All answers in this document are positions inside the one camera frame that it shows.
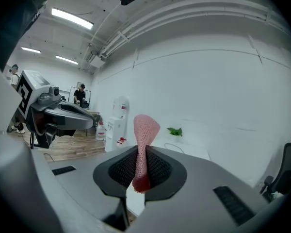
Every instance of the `white wall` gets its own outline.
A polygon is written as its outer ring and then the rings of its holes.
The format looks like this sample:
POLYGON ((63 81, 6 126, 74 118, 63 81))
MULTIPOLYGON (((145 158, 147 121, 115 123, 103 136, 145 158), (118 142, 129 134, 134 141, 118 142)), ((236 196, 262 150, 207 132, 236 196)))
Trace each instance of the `white wall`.
POLYGON ((161 125, 159 135, 182 127, 184 143, 206 148, 212 161, 254 186, 291 140, 290 51, 288 37, 246 18, 174 22, 111 56, 94 74, 91 108, 106 121, 113 99, 125 95, 129 144, 136 144, 134 117, 147 114, 161 125))
POLYGON ((31 52, 15 51, 10 57, 8 63, 18 65, 18 72, 22 70, 35 70, 49 81, 51 84, 58 86, 61 95, 66 96, 68 100, 70 88, 76 87, 78 82, 83 82, 86 89, 92 84, 93 76, 90 73, 79 71, 76 67, 55 60, 41 58, 31 52))

